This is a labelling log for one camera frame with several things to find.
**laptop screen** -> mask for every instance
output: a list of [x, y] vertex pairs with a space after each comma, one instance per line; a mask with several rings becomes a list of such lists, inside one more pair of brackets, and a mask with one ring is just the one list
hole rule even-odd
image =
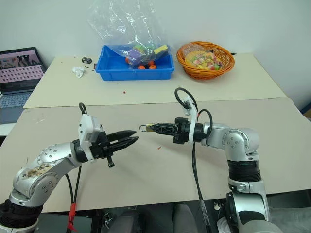
[[35, 47], [0, 52], [0, 91], [33, 90], [45, 71]]

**white bracket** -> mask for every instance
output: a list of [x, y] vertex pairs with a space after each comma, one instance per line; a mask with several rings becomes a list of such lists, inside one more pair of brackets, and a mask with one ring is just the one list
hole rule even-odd
[[190, 96], [186, 96], [182, 101], [188, 103], [190, 106], [190, 109], [183, 107], [183, 110], [186, 116], [191, 116], [188, 142], [193, 142], [194, 128], [198, 118], [198, 110], [196, 110], [193, 100]]
[[101, 125], [98, 123], [96, 117], [92, 117], [88, 114], [82, 114], [80, 125], [79, 125], [79, 140], [80, 146], [86, 154], [87, 160], [95, 162], [90, 146], [92, 142], [96, 142], [98, 134], [102, 131]]

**laptop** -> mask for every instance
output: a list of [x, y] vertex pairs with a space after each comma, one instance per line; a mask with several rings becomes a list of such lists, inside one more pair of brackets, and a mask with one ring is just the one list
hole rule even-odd
[[45, 71], [35, 47], [0, 52], [0, 124], [17, 122]]

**blue plastic bin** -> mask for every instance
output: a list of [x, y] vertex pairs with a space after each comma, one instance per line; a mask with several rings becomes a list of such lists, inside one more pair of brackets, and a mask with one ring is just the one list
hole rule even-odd
[[170, 79], [174, 71], [172, 56], [168, 55], [155, 61], [157, 69], [132, 69], [125, 58], [104, 45], [96, 72], [104, 81], [111, 80], [154, 80]]

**orange wicker basket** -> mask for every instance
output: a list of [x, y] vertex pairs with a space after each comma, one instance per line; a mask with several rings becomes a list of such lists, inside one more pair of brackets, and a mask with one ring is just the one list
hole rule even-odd
[[193, 67], [185, 62], [183, 48], [186, 45], [183, 45], [177, 51], [176, 57], [178, 59], [178, 62], [183, 66], [185, 72], [189, 74], [191, 77], [193, 77], [194, 79], [199, 79], [199, 80], [213, 79], [219, 75], [227, 73], [233, 68], [234, 58], [231, 55], [231, 53], [228, 50], [224, 49], [223, 47], [220, 47], [219, 45], [215, 45], [210, 42], [204, 42], [204, 41], [194, 41], [191, 43], [201, 45], [207, 50], [214, 51], [214, 54], [222, 61], [222, 64], [223, 64], [223, 68], [219, 70], [204, 70], [204, 69]]

